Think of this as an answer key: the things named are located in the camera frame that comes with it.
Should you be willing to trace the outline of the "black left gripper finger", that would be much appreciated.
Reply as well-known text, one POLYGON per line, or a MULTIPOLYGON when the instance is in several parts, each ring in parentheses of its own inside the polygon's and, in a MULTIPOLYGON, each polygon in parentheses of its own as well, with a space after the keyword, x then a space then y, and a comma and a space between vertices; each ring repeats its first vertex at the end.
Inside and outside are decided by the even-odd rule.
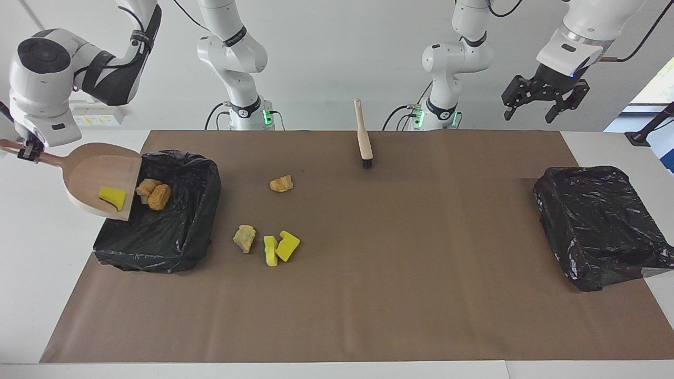
POLYGON ((589 91, 590 87, 585 79, 580 79, 579 82, 573 86, 570 94, 566 98, 563 98, 561 93, 556 91, 553 97, 554 105, 551 106, 546 114, 546 122, 552 123, 559 113, 578 108, 589 91))
POLYGON ((503 113, 506 122, 513 117, 518 107, 527 105, 533 101, 531 94, 532 83, 532 79, 527 79, 522 75, 515 75, 505 91, 503 91, 501 100, 506 107, 503 113))

